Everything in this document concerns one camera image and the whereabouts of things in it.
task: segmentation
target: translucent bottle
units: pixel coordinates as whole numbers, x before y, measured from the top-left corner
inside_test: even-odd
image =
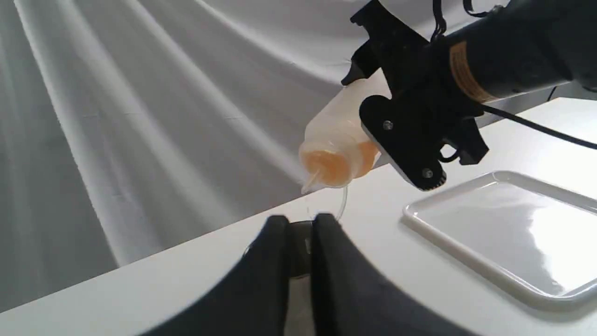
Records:
[[[316,184],[343,187],[373,168],[379,150],[361,127],[359,107],[365,98],[375,94],[391,97],[381,69],[344,87],[309,122],[298,150],[310,174],[303,193]]]

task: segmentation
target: white fabric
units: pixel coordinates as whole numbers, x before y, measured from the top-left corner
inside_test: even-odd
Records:
[[[382,2],[432,33],[430,0]],[[296,198],[365,3],[0,0],[0,311]]]

